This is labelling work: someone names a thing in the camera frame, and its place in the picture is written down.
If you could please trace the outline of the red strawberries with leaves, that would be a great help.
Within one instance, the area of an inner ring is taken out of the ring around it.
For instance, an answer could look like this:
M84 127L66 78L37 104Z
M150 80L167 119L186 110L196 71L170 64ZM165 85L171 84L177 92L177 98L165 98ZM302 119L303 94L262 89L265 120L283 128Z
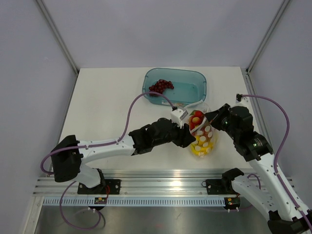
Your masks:
M191 112L188 118L188 124L190 132L193 136L207 135L211 137L213 131L212 126L209 124L205 115L200 110L194 110Z

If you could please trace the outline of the yellow banana bunch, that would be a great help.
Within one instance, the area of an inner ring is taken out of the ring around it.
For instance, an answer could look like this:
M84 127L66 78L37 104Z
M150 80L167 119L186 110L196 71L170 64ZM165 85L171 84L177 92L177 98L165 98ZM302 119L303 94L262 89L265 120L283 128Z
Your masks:
M196 140L190 145L191 152L196 157L205 157L209 155L216 145L216 139L214 137L195 136Z

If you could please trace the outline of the clear dotted zip bag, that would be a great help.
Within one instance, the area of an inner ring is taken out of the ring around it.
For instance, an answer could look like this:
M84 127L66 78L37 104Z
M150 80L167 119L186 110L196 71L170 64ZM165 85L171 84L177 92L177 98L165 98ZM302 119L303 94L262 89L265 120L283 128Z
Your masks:
M185 110L187 115L183 123L189 125L189 130L195 137L195 141L190 145L191 153L198 158L204 158L212 153L218 140L218 133L205 117L210 108L201 100L187 105Z

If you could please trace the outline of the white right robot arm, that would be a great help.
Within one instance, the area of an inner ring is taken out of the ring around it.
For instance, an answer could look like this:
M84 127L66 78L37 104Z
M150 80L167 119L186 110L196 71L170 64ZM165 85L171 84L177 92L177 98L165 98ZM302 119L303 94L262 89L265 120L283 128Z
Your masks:
M253 116L244 106L225 104L205 114L211 126L233 140L236 151L251 165L269 194L250 183L244 173L230 169L220 185L226 193L244 196L265 217L273 234L308 234L312 231L312 211L296 192L275 162L273 149L264 136L254 131Z

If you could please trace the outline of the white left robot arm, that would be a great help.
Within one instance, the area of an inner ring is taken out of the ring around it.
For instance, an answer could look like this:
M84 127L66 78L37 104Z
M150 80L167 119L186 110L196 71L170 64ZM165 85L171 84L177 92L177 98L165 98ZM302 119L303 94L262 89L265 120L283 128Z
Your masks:
M170 119L160 118L126 134L121 140L82 141L75 135L66 136L51 152L54 180L57 183L76 181L95 194L105 189L105 178L99 168L88 163L113 156L135 156L152 151L167 143L186 148L195 142L189 125L179 126Z

